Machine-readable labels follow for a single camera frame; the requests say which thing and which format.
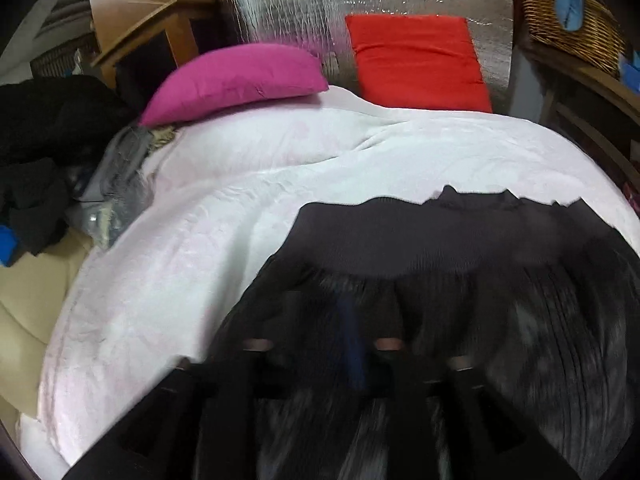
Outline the blue jacket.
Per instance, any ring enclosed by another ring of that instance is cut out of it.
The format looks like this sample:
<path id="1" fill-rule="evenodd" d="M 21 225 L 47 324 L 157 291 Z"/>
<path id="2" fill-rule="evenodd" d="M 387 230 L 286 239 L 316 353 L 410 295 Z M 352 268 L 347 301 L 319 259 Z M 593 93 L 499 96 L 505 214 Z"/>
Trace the blue jacket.
<path id="1" fill-rule="evenodd" d="M 9 266 L 16 251 L 18 240 L 14 232 L 7 226 L 0 226 L 0 263 Z"/>

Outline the magenta pillow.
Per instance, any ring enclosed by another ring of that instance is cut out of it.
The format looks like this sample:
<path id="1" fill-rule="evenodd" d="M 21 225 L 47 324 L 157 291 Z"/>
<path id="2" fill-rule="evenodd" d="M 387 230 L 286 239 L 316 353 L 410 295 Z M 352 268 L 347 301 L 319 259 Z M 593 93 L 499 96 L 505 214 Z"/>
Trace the magenta pillow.
<path id="1" fill-rule="evenodd" d="M 308 51 L 286 44 L 239 44 L 174 70 L 153 94 L 140 124 L 195 122 L 218 110 L 328 89 L 320 61 Z"/>

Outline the black quilted jacket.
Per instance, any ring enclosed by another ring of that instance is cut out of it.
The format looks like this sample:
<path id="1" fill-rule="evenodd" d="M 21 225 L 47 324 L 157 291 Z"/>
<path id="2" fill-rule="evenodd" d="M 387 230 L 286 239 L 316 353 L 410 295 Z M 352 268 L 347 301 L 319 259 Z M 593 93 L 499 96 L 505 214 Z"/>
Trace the black quilted jacket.
<path id="1" fill-rule="evenodd" d="M 343 479 L 355 429 L 343 301 L 367 347 L 479 370 L 574 479 L 638 477 L 639 257 L 582 200 L 448 186 L 420 205 L 303 206 L 198 363 L 273 342 L 256 479 Z"/>

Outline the red pillow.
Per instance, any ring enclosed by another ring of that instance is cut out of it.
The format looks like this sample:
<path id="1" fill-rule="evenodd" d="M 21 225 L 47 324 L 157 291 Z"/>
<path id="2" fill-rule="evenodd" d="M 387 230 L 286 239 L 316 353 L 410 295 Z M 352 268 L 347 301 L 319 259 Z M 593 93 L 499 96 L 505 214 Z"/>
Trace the red pillow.
<path id="1" fill-rule="evenodd" d="M 492 111 L 465 18 L 349 14 L 345 23 L 363 99 L 385 107 Z"/>

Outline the pile of dark clothes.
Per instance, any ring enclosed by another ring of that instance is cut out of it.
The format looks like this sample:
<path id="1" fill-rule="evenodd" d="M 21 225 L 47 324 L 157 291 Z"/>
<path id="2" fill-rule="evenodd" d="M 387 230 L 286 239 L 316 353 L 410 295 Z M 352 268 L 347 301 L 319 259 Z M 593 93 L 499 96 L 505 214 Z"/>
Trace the pile of dark clothes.
<path id="1" fill-rule="evenodd" d="M 136 116 L 96 77 L 29 79 L 1 87 L 1 224 L 36 256 L 66 233 L 73 172 L 96 168 Z"/>

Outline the grey garment in plastic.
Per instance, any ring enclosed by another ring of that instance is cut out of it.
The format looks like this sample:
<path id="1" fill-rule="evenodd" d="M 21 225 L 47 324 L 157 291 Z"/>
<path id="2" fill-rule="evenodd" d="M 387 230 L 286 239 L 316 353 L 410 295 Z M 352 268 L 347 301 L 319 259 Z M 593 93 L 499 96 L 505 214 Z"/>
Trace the grey garment in plastic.
<path id="1" fill-rule="evenodd" d="M 175 140 L 174 127 L 131 125 L 114 136 L 86 183 L 74 192 L 65 211 L 68 224 L 103 249 L 112 247 L 152 203 L 143 163 Z"/>

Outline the cream leather sofa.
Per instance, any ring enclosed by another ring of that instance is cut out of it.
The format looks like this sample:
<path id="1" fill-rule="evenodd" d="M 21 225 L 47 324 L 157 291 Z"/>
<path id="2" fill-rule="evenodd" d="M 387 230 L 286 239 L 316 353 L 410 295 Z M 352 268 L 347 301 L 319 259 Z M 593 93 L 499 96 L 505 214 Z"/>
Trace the cream leather sofa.
<path id="1" fill-rule="evenodd" d="M 90 237 L 70 229 L 39 255 L 25 252 L 0 274 L 1 397 L 35 417 L 44 355 Z"/>

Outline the wooden pillar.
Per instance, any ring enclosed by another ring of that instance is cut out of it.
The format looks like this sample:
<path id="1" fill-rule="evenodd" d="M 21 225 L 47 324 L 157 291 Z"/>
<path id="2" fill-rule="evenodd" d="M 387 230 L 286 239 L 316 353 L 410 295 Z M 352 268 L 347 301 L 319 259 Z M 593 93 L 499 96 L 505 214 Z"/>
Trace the wooden pillar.
<path id="1" fill-rule="evenodd" d="M 214 15 L 217 0 L 89 0 L 100 54 L 92 62 L 116 86 L 116 66 L 158 35 L 166 37 L 175 64 L 201 53 L 192 22 Z"/>

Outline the white bed blanket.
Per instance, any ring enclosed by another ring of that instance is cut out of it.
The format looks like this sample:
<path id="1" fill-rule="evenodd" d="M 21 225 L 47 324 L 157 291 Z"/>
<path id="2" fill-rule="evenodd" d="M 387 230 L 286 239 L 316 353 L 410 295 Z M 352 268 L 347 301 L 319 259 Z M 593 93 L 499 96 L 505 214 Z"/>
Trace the white bed blanket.
<path id="1" fill-rule="evenodd" d="M 639 220 L 597 165 L 524 119 L 386 108 L 333 87 L 181 128 L 143 173 L 151 206 L 90 252 L 43 359 L 38 413 L 20 423 L 36 474 L 59 479 L 176 356 L 200 356 L 297 211 L 378 196 L 422 203 L 444 186 L 584 200 L 627 242 Z"/>

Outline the wooden shelf table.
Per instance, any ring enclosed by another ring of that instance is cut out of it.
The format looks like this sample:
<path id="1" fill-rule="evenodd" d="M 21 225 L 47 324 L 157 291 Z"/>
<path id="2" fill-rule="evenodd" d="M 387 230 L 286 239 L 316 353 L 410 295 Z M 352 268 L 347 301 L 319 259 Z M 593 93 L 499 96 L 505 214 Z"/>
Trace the wooden shelf table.
<path id="1" fill-rule="evenodd" d="M 627 197 L 639 198 L 639 97 L 618 80 L 552 48 L 512 53 L 509 114 L 578 145 Z"/>

